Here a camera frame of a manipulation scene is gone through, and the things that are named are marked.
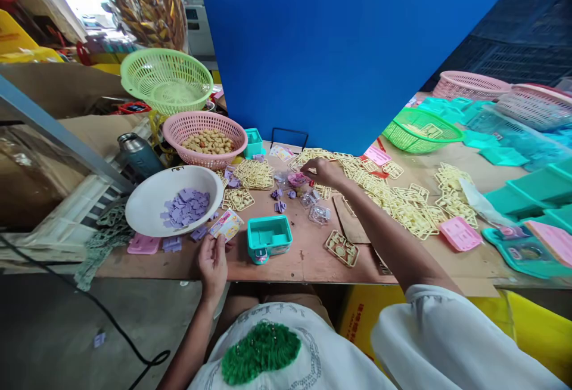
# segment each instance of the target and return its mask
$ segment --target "thermos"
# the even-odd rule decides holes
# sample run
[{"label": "thermos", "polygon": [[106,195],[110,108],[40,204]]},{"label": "thermos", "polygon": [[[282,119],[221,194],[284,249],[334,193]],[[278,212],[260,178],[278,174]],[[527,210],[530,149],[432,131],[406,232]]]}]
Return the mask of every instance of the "thermos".
[{"label": "thermos", "polygon": [[139,135],[129,132],[121,135],[117,142],[122,155],[142,177],[148,178],[165,169],[151,146]]}]

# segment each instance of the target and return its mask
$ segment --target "pink plastic basket stack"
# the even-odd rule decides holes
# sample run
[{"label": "pink plastic basket stack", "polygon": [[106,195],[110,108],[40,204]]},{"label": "pink plastic basket stack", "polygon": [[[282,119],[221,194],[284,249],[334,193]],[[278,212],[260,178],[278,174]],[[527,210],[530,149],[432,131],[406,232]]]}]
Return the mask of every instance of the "pink plastic basket stack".
[{"label": "pink plastic basket stack", "polygon": [[457,97],[473,101],[493,101],[510,90],[509,83],[492,77],[463,71],[443,71],[433,96],[449,101]]},{"label": "pink plastic basket stack", "polygon": [[[234,144],[234,151],[226,154],[204,154],[188,150],[181,145],[190,135],[199,134],[205,129],[218,129],[223,132]],[[163,135],[186,163],[213,171],[230,165],[248,144],[246,132],[238,123],[220,114],[203,111],[174,114],[165,121]]]},{"label": "pink plastic basket stack", "polygon": [[548,86],[514,85],[495,108],[541,132],[572,123],[572,96]]}]

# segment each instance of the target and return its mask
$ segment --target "blue wall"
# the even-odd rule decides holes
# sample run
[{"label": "blue wall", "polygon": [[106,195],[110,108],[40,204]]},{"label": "blue wall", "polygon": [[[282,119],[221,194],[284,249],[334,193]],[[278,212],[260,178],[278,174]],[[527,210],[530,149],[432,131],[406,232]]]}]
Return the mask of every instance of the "blue wall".
[{"label": "blue wall", "polygon": [[297,129],[310,147],[360,155],[496,1],[205,5],[231,118],[266,140]]}]

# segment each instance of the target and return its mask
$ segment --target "small card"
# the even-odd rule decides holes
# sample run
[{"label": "small card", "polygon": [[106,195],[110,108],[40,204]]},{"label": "small card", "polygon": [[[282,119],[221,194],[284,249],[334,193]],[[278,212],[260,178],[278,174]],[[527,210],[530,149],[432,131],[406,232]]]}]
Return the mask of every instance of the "small card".
[{"label": "small card", "polygon": [[228,209],[219,218],[218,222],[213,224],[210,228],[209,233],[217,238],[219,234],[225,235],[225,243],[229,242],[234,235],[238,233],[238,230],[244,224],[244,221],[236,214],[233,210]]},{"label": "small card", "polygon": [[272,150],[270,150],[271,156],[278,156],[281,161],[286,162],[292,159],[295,154],[290,150],[288,147],[279,146],[278,144],[274,144],[272,146]]},{"label": "small card", "polygon": [[364,155],[373,160],[378,166],[382,166],[391,160],[389,154],[373,146],[369,146]]}]

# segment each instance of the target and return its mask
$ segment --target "green plastic basket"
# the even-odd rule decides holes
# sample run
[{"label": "green plastic basket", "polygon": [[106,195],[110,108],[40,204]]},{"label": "green plastic basket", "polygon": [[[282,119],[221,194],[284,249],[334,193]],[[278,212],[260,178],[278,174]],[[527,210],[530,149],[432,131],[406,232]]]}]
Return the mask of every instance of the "green plastic basket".
[{"label": "green plastic basket", "polygon": [[[428,138],[415,130],[430,132]],[[408,153],[429,153],[465,139],[465,134],[439,116],[420,109],[405,108],[383,131],[394,146]]]},{"label": "green plastic basket", "polygon": [[121,85],[154,110],[172,115],[201,110],[213,91],[213,76],[188,54],[171,49],[145,49],[123,60]]}]

